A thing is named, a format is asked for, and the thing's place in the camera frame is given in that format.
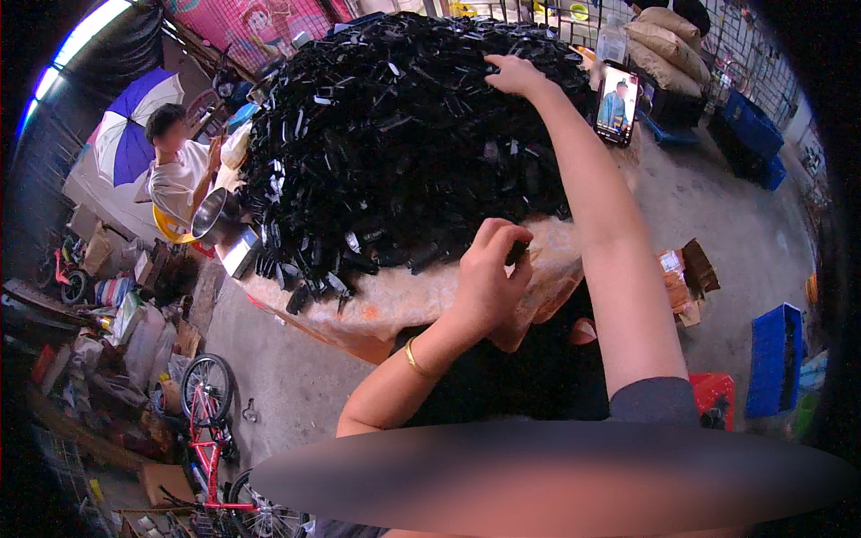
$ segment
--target blue and white umbrella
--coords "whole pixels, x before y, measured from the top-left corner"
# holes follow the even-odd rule
[[[115,187],[134,183],[155,158],[144,138],[150,114],[167,102],[182,103],[184,96],[179,75],[157,68],[129,84],[108,107],[96,136],[96,159]]]

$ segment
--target pink poster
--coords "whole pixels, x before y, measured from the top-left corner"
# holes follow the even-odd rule
[[[344,0],[331,0],[327,17],[319,0],[166,0],[166,9],[183,25],[224,50],[248,71],[274,58],[291,56],[290,41],[305,32],[323,37],[334,22],[348,21]]]

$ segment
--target smartphone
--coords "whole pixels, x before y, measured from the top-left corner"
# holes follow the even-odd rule
[[[631,143],[640,78],[610,60],[604,60],[602,71],[595,133],[606,142],[625,147]]]

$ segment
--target stainless steel bowl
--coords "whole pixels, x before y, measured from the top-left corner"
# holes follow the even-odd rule
[[[203,199],[191,220],[191,235],[207,244],[221,244],[233,238],[241,225],[241,211],[233,193],[218,187]]]

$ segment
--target woman's right hand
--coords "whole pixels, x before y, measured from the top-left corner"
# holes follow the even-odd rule
[[[527,59],[520,59],[512,54],[508,56],[488,54],[485,56],[485,61],[499,68],[499,74],[487,75],[485,81],[505,93],[524,96],[531,100],[536,92],[542,91],[547,84],[552,84],[544,73],[538,71]]]
[[[532,232],[505,219],[485,219],[461,258],[455,304],[449,310],[474,338],[483,338],[514,312],[532,278],[529,256],[517,260],[511,276],[505,258],[515,241],[529,242]]]

